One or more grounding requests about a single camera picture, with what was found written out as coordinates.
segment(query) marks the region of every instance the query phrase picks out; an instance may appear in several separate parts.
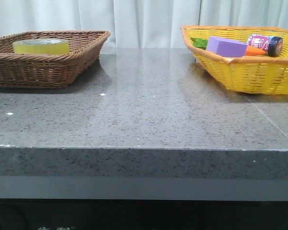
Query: brown wicker basket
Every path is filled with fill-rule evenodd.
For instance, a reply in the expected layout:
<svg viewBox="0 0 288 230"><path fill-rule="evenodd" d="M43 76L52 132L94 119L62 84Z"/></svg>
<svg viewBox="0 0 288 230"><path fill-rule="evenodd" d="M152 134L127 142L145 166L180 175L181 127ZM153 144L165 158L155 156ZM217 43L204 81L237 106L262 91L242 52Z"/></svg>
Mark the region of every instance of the brown wicker basket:
<svg viewBox="0 0 288 230"><path fill-rule="evenodd" d="M0 88L65 88L98 59L109 36L108 31L34 31L0 37ZM13 42L35 38L67 39L70 53L13 53Z"/></svg>

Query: yellow tape roll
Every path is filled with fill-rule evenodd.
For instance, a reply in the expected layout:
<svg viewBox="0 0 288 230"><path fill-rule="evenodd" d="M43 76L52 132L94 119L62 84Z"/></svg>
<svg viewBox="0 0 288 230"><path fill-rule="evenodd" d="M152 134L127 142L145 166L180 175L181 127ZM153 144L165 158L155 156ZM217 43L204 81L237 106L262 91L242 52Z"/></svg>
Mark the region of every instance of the yellow tape roll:
<svg viewBox="0 0 288 230"><path fill-rule="evenodd" d="M68 54L69 43L65 39L38 38L13 42L16 54Z"/></svg>

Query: plastic jar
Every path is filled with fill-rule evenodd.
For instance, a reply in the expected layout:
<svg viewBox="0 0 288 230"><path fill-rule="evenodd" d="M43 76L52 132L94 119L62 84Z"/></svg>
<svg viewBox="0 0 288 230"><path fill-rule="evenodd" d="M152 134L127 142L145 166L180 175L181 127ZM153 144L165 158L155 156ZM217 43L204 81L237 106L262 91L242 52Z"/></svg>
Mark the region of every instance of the plastic jar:
<svg viewBox="0 0 288 230"><path fill-rule="evenodd" d="M260 48L268 53L269 56L278 56L283 49L284 40L277 36L263 36L252 34L249 36L246 44Z"/></svg>

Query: basket rim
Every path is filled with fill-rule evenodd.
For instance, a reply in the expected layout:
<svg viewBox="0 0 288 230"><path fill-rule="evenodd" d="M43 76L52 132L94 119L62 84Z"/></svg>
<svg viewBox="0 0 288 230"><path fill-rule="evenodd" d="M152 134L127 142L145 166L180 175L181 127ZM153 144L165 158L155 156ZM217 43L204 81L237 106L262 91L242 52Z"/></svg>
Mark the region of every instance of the basket rim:
<svg viewBox="0 0 288 230"><path fill-rule="evenodd" d="M255 57L255 56L242 56L242 57L223 57L211 51L202 50L194 47L189 40L186 33L187 30L269 30L276 32L284 32L288 34L288 29L280 27L258 27L258 26L221 26L221 25L184 25L181 28L182 37L186 47L196 54L202 55L214 61L221 61L226 64L288 64L288 57Z"/></svg>
<svg viewBox="0 0 288 230"><path fill-rule="evenodd" d="M81 49L74 50L68 54L62 54L62 55L52 55L52 54L15 54L15 53L0 53L0 59L6 60L6 59L11 59L11 60L30 60L30 61L41 61L41 60L46 60L46 61L68 61L68 60L73 60L75 58L78 58L81 56L83 52L86 50L93 49L97 47L100 43L103 43L107 38L111 35L110 31L103 31L103 30L66 30L66 31L27 31L27 32L22 32L18 34L11 34L7 36L2 36L0 37L0 40L3 39L9 39L13 38L15 36L20 36L20 35L31 35L31 34L61 34L61 33L78 33L78 34L86 34L86 33L99 33L102 34L102 36L98 37L96 40L88 43L87 46L82 47Z"/></svg>

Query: yellow wicker basket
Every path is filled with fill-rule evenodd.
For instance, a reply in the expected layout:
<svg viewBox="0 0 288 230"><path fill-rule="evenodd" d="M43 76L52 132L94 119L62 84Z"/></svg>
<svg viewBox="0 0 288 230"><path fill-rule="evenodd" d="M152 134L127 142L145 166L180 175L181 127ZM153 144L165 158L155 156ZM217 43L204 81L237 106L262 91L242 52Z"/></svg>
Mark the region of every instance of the yellow wicker basket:
<svg viewBox="0 0 288 230"><path fill-rule="evenodd" d="M288 30L278 27L183 26L181 32L187 48L209 74L227 89L247 93L288 94ZM191 41L191 37L208 39L209 36L218 36L246 42L251 34L284 38L281 55L228 58L196 48Z"/></svg>

